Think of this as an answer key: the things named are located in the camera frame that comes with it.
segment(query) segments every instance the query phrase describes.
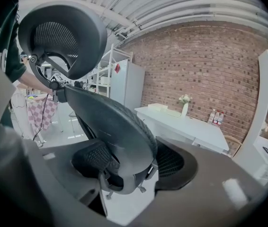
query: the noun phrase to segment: white shelf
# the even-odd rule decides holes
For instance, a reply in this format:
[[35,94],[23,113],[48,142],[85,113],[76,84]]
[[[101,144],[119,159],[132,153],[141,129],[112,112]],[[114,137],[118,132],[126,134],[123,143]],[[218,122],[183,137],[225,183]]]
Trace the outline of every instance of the white shelf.
[[[127,53],[121,51],[119,49],[114,48],[114,45],[112,44],[111,50],[109,50],[102,56],[98,64],[98,67],[89,73],[88,84],[96,86],[96,93],[99,93],[98,90],[99,87],[106,87],[108,89],[109,87],[111,87],[110,81],[111,81],[112,70],[114,69],[113,64],[125,59],[132,61],[132,56],[133,56],[132,52]],[[101,80],[101,77],[107,77],[107,80]],[[109,85],[101,84],[100,82],[107,82]],[[109,96],[110,96],[110,90],[107,90],[107,97]]]
[[108,69],[109,69],[109,67],[105,67],[105,68],[103,68],[103,69],[100,69],[98,72],[96,71],[96,72],[91,73],[89,76],[97,75],[97,73],[104,73],[104,72],[107,72]]
[[268,182],[268,162],[263,159],[262,154],[266,156],[266,153],[262,146],[266,145],[268,148],[268,140],[260,137],[259,134],[268,113],[268,50],[259,56],[259,79],[258,103],[253,122],[233,160],[254,178],[257,178],[261,184],[266,184]]
[[107,84],[98,84],[99,87],[107,87],[108,85]]

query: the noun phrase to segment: bottle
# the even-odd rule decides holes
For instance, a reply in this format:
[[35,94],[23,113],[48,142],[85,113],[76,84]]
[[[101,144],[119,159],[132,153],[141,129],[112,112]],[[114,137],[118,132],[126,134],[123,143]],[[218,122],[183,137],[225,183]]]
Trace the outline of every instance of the bottle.
[[221,112],[221,115],[219,116],[219,119],[218,119],[218,122],[217,122],[218,126],[220,126],[221,123],[223,122],[223,116],[224,116],[224,112]]
[[213,109],[211,114],[210,114],[208,124],[211,124],[213,122],[214,116],[215,116],[215,109]]
[[218,123],[218,119],[219,119],[219,110],[217,110],[217,112],[216,112],[216,114],[215,114],[215,116],[214,116],[214,120],[213,120],[213,125],[217,125],[217,123]]

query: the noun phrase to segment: cable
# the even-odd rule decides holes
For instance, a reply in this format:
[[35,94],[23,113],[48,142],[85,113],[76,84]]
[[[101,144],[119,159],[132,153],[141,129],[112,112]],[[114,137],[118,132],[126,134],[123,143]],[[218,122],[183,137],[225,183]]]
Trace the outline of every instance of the cable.
[[[43,102],[45,101],[45,104],[47,102],[47,99],[48,99],[48,96],[49,94],[47,94],[47,96],[44,98]],[[36,136],[38,135],[38,133],[43,129],[43,122],[44,122],[44,117],[45,117],[45,104],[44,104],[44,109],[43,109],[43,116],[42,116],[42,119],[41,119],[41,123],[40,123],[40,126],[36,132],[36,134],[34,135],[33,137],[33,141],[35,140]]]

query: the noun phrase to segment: wooden chair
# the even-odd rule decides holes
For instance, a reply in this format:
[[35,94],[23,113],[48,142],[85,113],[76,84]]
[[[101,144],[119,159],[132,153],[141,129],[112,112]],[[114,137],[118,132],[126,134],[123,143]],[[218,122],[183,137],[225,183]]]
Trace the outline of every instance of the wooden chair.
[[242,143],[238,139],[236,139],[230,135],[225,135],[224,138],[226,139],[227,142],[232,142],[232,143],[238,144],[238,147],[236,148],[236,150],[234,150],[232,152],[232,149],[230,149],[228,152],[226,152],[227,156],[229,156],[230,158],[233,158],[236,155],[236,153],[238,152],[239,148],[242,146]]

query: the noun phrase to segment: white table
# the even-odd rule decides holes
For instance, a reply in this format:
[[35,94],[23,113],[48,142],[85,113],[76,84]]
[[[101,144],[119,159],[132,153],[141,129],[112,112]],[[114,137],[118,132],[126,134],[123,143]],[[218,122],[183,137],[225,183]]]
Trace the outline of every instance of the white table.
[[222,153],[229,150],[220,128],[191,117],[175,117],[148,107],[135,108],[137,116],[144,121],[154,136],[200,145]]

